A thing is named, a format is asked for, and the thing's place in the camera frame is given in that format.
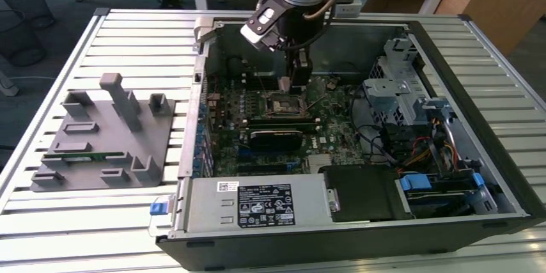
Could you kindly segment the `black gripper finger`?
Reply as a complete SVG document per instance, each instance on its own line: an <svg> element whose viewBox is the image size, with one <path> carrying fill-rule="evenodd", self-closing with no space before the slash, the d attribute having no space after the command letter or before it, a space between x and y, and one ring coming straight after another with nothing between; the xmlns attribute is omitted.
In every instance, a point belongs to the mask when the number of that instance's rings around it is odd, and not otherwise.
<svg viewBox="0 0 546 273"><path fill-rule="evenodd" d="M284 52L285 55L285 76L288 76L288 78L292 78L293 75L293 68L295 68L295 58L296 58L296 52L295 51L285 51Z"/></svg>
<svg viewBox="0 0 546 273"><path fill-rule="evenodd" d="M313 64L309 57L308 49L300 49L296 54L293 67L293 86L301 89L307 83L312 73Z"/></svg>

